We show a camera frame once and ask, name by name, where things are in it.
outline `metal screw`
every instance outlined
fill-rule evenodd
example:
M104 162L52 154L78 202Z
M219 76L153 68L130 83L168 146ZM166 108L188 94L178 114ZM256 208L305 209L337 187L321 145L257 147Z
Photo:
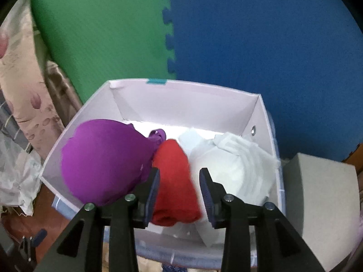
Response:
M136 198L135 194L127 194L125 195L125 201L134 201Z
M225 201L231 202L232 200L234 200L234 199L235 199L235 197L234 197L232 194L226 194L226 195L223 197L223 199L224 199Z
M256 126L253 126L251 129L251 135L255 136L256 135Z
M93 203L89 202L89 203L85 204L85 210L86 211L91 211L93 209L94 209L94 204Z
M275 208L275 204L272 202L267 202L265 203L265 208L268 209L269 211L272 211Z

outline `reddish brown surface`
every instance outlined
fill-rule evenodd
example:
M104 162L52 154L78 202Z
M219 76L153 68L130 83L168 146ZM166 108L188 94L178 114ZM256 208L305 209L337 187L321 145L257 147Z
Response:
M17 214L1 216L1 222L5 228L18 240L21 240L23 236L34 236L42 228L46 229L48 235L36 249L37 262L44 257L69 222L52 208L53 199L54 194L45 185L42 185L35 200L33 216L25 217Z

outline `red sock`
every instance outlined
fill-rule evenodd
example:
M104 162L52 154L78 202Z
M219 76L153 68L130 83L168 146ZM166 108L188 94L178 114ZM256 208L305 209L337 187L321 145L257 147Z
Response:
M151 222L173 226L176 222L193 223L200 219L188 158L179 144L173 139L163 142L152 166L160 170L160 186Z

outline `crumpled white fabric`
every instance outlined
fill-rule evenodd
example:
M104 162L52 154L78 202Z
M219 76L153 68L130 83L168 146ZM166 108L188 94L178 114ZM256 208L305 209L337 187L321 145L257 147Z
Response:
M0 205L20 206L33 215L40 186L41 164L13 140L0 134Z
M199 185L199 171L208 168L214 182L221 183L227 193L245 203L262 205L269 196L280 161L258 147L256 143L225 133L213 140L200 140L194 130L179 137L179 144L187 149L191 177L197 192L202 218L195 223L206 246L224 243L225 230L215 230L208 222Z

